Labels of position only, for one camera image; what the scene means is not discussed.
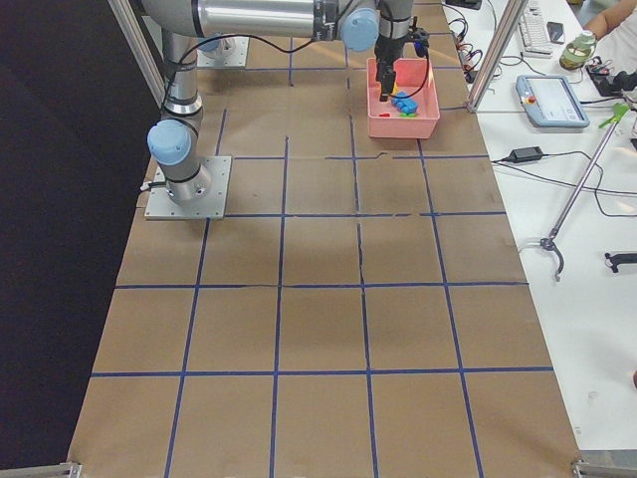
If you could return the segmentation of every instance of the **metal pole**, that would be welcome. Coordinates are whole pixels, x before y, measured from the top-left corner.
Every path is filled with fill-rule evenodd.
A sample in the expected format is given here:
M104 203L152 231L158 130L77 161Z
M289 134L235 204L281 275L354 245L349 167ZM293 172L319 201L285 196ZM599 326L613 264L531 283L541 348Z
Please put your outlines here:
M557 234L559 234L559 229L561 229L562 224L566 220L566 216L572 209L573 204L575 204L575 201L577 200L579 193L584 187L584 183L588 179L588 176L590 176L590 173L593 171L593 168L597 164L597 161L599 160L599 157L601 156L601 153L603 152L604 147L606 147L606 144L608 144L608 141L610 140L610 137L615 132L616 128L617 128L617 122L613 122L610 128L606 131L606 134L604 135L604 137L601 139L601 143L595 149L595 152L593 153L593 157L591 161L588 163L588 167L584 171L584 174L581 176L581 179L579 179L579 182L577 183L577 186L575 187L575 189L573 189L573 192L570 193L570 197L568 198L568 201L566 201L566 205L564 206L561 213L559 214L559 217L557 218L557 222L555 222L555 225L552 227L552 229L550 230L550 233L548 234L548 239L550 241L552 241L557 236Z
M494 38L489 44L489 48L487 48L482 67L478 71L478 76L467 97L465 106L470 113L476 112L478 105L487 92L489 83L496 73L498 63L509 44L511 36L518 27L518 21L527 6L527 2L528 0L509 0L507 3L498 28L494 33Z
M573 463L572 468L577 478L584 476L595 476L598 478L637 478L637 468L594 466L583 462Z
M163 80L161 79L155 60L152 58L146 39L143 33L141 33L141 28L139 28L132 7L128 3L128 0L108 0L108 3L119 23L119 27L123 31L123 35L128 41L130 50L137 60L139 69L148 83L150 92L154 96L157 105L161 105L164 95Z
M80 478L82 465L62 463L53 466L35 466L0 471L0 478Z

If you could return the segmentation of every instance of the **person's arm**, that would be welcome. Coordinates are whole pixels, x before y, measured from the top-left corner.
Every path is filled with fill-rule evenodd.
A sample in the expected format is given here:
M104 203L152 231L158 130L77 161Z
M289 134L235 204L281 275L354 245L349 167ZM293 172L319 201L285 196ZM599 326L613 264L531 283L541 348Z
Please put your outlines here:
M623 22L637 7L637 0L621 0L617 5L607 8L590 22L584 25L585 30L590 30L599 40L612 32Z

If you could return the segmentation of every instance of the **black curtain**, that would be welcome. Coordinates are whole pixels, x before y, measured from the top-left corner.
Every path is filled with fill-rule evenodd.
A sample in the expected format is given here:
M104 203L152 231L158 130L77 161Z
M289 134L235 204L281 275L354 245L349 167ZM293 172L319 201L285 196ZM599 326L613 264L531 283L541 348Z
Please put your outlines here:
M0 15L0 469L65 461L157 105L107 0Z

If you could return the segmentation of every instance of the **black clamp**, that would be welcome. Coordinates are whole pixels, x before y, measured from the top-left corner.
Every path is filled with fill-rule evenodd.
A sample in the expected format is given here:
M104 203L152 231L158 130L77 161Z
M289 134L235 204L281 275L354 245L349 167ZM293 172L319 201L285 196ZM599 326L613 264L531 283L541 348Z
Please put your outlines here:
M553 229L550 232L551 234L548 237L544 237L543 239L539 240L539 247L541 247L544 251L552 252L555 254L555 256L557 256L557 270L555 271L553 277L555 278L555 282L559 282L559 276L564 270L564 256L561 255L561 252L559 252L559 249L557 249L557 245L553 242L553 238L557 235L555 230Z
M610 267L610 270L615 274L619 272L619 266L621 264L637 264L637 253L624 253L610 255L610 253L604 254L606 258L606 265Z
M405 43L413 43L418 58L424 58L429 51L429 33L418 26L418 17L414 17L409 26Z

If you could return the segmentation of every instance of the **pink plastic bin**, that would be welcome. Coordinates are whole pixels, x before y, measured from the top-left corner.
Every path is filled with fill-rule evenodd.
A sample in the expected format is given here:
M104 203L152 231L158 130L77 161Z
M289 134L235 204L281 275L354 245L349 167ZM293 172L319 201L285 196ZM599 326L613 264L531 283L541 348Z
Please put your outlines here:
M376 61L367 60L367 131L371 137L418 137L431 136L436 122L440 119L438 98L431 64L424 59L401 58L394 62L398 91L411 95L422 84L425 68L429 68L429 78L425 87L412 100L418 104L418 116L402 118L400 111L391 100L381 103L380 85L376 82Z

